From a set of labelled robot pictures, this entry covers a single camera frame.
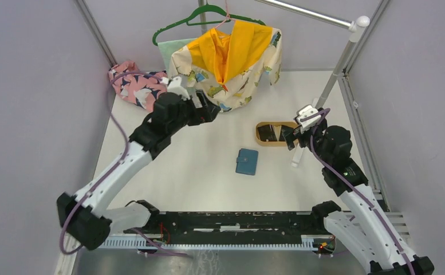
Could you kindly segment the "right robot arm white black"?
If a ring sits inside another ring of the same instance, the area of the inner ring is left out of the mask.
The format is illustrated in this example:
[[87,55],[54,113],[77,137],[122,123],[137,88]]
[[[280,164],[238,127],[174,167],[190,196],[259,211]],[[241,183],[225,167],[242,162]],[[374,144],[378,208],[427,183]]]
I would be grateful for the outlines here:
[[351,157],[351,133],[340,126],[301,127],[283,132],[290,150],[295,141],[323,165],[325,183],[351,211],[355,226],[334,201],[312,208],[310,227],[331,233],[358,260],[367,274],[433,274],[427,256],[418,256],[399,235],[379,205],[367,177]]

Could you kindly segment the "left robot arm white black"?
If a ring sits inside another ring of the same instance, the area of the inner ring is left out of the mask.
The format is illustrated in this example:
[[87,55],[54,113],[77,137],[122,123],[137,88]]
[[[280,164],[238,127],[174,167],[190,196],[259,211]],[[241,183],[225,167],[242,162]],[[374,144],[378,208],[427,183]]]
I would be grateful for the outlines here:
[[108,209],[124,186],[171,144],[171,138],[185,126],[196,126],[215,120],[220,107],[201,91],[196,92],[201,106],[192,98],[172,92],[163,93],[154,103],[153,111],[126,136],[125,148],[110,166],[75,194],[61,194],[56,201],[60,226],[60,249],[66,254],[66,234],[80,243],[80,248],[95,250],[113,233],[142,229],[153,233],[159,217],[148,204]]

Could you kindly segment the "teal card holder wallet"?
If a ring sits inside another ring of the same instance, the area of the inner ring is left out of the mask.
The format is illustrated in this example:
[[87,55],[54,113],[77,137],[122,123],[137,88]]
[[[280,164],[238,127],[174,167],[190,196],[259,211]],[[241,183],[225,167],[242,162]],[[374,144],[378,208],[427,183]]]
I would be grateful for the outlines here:
[[256,174],[258,163],[258,151],[241,148],[236,160],[235,172],[237,174],[251,175]]

